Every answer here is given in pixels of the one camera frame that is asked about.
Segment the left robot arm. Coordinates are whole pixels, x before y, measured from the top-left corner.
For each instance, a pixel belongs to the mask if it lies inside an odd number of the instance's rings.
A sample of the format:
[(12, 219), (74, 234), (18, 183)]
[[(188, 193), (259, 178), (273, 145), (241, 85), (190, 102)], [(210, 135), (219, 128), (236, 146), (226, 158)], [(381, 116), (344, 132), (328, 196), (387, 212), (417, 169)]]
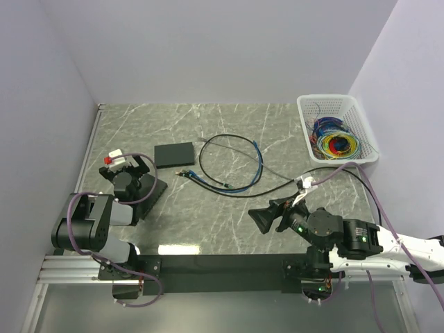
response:
[(78, 192), (69, 195), (51, 232), (54, 248), (89, 256), (106, 277), (124, 279), (144, 275), (134, 244), (109, 233), (110, 226), (135, 226), (146, 217), (163, 191), (150, 158), (141, 153), (111, 152), (99, 169), (113, 186), (112, 194)]

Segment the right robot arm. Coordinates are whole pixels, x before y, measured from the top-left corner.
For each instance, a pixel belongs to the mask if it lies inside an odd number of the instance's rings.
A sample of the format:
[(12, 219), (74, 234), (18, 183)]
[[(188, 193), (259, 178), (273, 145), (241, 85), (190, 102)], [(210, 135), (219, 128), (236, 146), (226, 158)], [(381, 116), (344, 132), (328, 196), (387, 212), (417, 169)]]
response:
[(272, 200), (267, 208), (248, 214), (263, 234), (279, 219), (276, 232), (290, 229), (308, 242), (303, 258), (294, 264), (302, 278), (370, 271), (408, 276), (421, 284), (443, 283), (443, 237), (394, 237), (377, 224), (345, 219), (323, 207), (309, 211), (305, 200), (292, 197)]

